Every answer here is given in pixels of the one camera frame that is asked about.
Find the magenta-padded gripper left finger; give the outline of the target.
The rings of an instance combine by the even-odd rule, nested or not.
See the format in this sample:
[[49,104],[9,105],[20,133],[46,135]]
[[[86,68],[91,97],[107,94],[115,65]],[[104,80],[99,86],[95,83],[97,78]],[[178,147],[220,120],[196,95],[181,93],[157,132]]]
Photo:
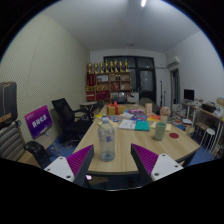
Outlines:
[[87,180],[87,171],[93,157],[94,146],[89,145],[67,158],[59,156],[45,168],[45,171],[82,186]]

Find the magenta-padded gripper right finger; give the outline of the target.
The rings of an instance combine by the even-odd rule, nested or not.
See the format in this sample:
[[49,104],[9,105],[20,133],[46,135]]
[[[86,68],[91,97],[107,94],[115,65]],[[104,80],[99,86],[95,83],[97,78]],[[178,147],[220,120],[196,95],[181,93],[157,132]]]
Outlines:
[[182,170],[183,167],[167,154],[156,154],[142,146],[131,144],[131,155],[144,185]]

